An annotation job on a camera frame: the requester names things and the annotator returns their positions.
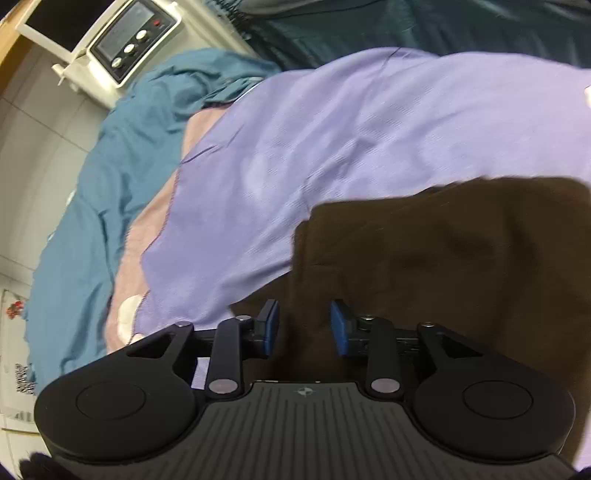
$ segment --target round button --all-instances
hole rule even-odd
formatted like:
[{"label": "round button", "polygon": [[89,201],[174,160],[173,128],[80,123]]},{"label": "round button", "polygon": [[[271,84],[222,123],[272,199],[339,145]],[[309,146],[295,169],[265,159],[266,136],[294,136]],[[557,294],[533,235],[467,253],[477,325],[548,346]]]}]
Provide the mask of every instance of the round button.
[{"label": "round button", "polygon": [[150,36],[150,34],[147,30],[140,30],[139,32],[136,33],[135,39],[137,41],[146,41],[146,40],[148,40],[149,36]]},{"label": "round button", "polygon": [[76,405],[93,420],[120,420],[133,415],[145,404],[144,391],[129,383],[103,382],[83,390]]},{"label": "round button", "polygon": [[464,390],[464,402],[474,413],[496,420],[515,419],[532,405],[530,393],[511,382],[489,380]]}]

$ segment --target brown cloth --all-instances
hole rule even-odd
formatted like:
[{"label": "brown cloth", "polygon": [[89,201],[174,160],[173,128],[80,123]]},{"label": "brown cloth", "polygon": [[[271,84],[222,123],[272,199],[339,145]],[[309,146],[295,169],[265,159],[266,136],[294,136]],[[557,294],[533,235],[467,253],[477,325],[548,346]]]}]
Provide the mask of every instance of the brown cloth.
[{"label": "brown cloth", "polygon": [[477,179],[408,198],[315,207],[295,231],[292,271],[232,306],[254,315],[280,301],[270,361],[247,380],[344,381],[330,302],[400,328],[439,323],[557,379],[576,421],[591,397],[591,197],[568,179]]}]

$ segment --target purple cloth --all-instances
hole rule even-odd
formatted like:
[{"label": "purple cloth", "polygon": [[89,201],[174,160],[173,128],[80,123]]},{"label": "purple cloth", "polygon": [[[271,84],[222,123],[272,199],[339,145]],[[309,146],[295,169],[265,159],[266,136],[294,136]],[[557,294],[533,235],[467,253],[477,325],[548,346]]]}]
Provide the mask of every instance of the purple cloth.
[{"label": "purple cloth", "polygon": [[265,80],[184,159],[143,256],[136,332],[231,316],[228,305],[290,269],[294,228],[322,202],[479,176],[589,183],[588,85],[590,71],[533,57],[395,48]]}]

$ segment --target pink cloth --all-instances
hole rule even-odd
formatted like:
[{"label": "pink cloth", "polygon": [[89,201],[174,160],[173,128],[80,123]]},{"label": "pink cloth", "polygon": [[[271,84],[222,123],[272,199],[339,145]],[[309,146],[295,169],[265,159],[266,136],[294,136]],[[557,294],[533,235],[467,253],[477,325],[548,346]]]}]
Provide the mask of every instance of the pink cloth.
[{"label": "pink cloth", "polygon": [[[183,157],[222,117],[227,108],[227,106],[207,108],[189,119],[183,139]],[[132,339],[135,310],[141,298],[148,292],[141,267],[141,256],[164,226],[176,178],[175,171],[156,197],[135,219],[127,234],[125,251],[115,278],[115,289],[105,324],[107,353],[123,348]]]}]

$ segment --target blue fabric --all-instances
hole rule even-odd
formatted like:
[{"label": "blue fabric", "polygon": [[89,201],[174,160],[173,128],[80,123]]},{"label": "blue fabric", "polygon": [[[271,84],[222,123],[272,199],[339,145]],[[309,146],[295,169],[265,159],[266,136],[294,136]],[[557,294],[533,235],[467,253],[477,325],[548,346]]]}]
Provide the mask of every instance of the blue fabric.
[{"label": "blue fabric", "polygon": [[38,390],[105,354],[125,235],[179,166],[189,118],[277,72],[273,63],[236,53],[188,51],[147,73],[117,103],[34,275],[25,319]]}]

